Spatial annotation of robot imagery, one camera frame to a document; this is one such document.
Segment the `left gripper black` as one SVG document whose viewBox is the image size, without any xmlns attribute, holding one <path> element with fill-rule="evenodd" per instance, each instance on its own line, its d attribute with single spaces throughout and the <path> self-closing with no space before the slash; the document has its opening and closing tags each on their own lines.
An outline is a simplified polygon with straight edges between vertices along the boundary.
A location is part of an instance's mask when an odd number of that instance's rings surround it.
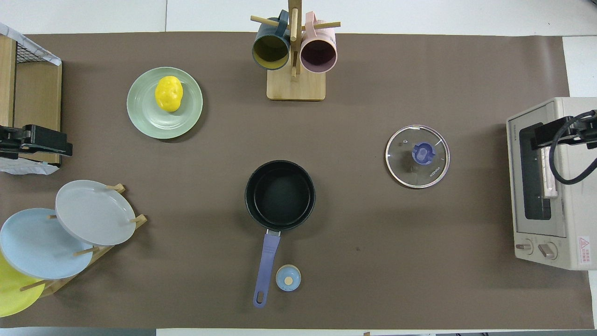
<svg viewBox="0 0 597 336">
<path fill-rule="evenodd" d="M 30 140 L 30 148 L 25 145 Z M 73 145 L 65 133 L 30 124 L 22 128 L 0 126 L 0 156 L 16 160 L 20 154 L 51 153 L 72 156 Z"/>
</svg>

